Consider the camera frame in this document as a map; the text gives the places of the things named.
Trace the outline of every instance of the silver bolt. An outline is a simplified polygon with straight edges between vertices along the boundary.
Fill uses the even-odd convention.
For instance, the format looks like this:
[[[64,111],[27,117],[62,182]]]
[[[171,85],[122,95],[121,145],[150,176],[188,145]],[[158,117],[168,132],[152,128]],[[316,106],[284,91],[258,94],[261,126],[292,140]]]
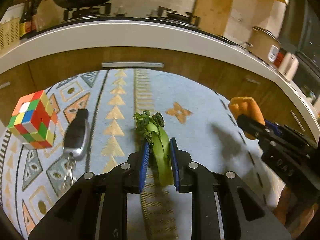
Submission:
[[[234,179],[236,177],[236,174],[233,171],[227,171],[226,176],[229,179]]]
[[[92,172],[86,172],[86,173],[83,175],[83,178],[84,178],[84,179],[91,179],[92,177],[93,177]]]
[[[189,168],[191,168],[191,169],[196,169],[196,168],[198,168],[198,163],[189,163],[188,164],[188,166],[189,166]]]
[[[123,170],[128,170],[128,169],[130,169],[130,164],[129,164],[129,163],[122,163],[122,164],[121,164],[121,169],[123,169]]]

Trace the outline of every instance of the round table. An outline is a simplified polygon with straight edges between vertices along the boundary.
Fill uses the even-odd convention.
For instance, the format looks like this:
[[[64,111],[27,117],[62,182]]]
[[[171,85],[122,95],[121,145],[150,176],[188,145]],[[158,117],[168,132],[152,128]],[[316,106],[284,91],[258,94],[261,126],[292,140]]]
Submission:
[[[28,150],[9,131],[2,138],[0,203],[26,239],[61,196],[66,159],[64,132],[77,109],[89,110],[90,146],[74,175],[109,172],[135,152],[133,114],[161,112],[169,138],[210,171],[236,172],[270,208],[284,186],[261,162],[258,141],[247,139],[228,109],[229,101],[187,78],[148,69],[113,69],[70,77],[46,89],[58,114],[52,148]],[[128,239],[190,239],[191,193],[160,188],[147,176],[142,195],[128,195]]]

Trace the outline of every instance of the colorful puzzle cube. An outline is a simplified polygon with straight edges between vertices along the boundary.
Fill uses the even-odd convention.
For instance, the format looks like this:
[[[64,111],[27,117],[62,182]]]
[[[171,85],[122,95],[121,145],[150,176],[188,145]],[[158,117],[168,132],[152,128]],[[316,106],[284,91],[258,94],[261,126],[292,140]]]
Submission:
[[[41,90],[21,97],[13,110],[8,130],[28,149],[52,147],[57,114]]]

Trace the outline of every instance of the white countertop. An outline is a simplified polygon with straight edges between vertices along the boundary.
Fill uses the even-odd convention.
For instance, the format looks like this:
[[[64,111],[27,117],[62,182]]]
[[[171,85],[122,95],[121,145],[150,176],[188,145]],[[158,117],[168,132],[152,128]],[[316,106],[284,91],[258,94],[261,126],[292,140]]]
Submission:
[[[79,23],[39,34],[0,56],[0,73],[24,62],[74,49],[131,46],[171,49],[231,63],[275,82],[307,122],[316,140],[320,126],[312,105],[273,68],[245,50],[195,31],[161,23],[110,20]]]

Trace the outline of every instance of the wooden cutting board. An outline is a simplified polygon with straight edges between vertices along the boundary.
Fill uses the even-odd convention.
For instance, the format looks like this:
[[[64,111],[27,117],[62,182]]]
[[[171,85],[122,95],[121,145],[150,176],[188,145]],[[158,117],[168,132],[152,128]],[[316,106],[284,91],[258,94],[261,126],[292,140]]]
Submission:
[[[223,35],[233,0],[196,0],[193,14],[200,17],[201,30]]]

